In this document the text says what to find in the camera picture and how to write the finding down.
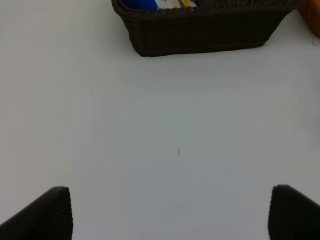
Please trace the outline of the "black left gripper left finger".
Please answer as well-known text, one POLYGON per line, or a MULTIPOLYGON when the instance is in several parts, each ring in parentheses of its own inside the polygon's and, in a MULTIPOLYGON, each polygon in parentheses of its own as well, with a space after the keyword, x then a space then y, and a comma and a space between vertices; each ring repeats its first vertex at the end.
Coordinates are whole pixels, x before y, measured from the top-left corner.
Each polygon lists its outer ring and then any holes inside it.
POLYGON ((70 190, 55 186, 0 225, 2 240, 71 240, 70 190))

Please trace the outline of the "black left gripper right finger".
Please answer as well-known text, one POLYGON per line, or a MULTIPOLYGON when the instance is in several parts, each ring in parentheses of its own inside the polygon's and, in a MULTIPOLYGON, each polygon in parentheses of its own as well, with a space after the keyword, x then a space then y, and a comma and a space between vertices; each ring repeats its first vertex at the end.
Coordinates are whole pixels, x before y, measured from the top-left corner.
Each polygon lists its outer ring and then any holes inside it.
POLYGON ((320 205, 290 185, 276 185, 272 188, 267 228, 271 240, 318 240, 320 205))

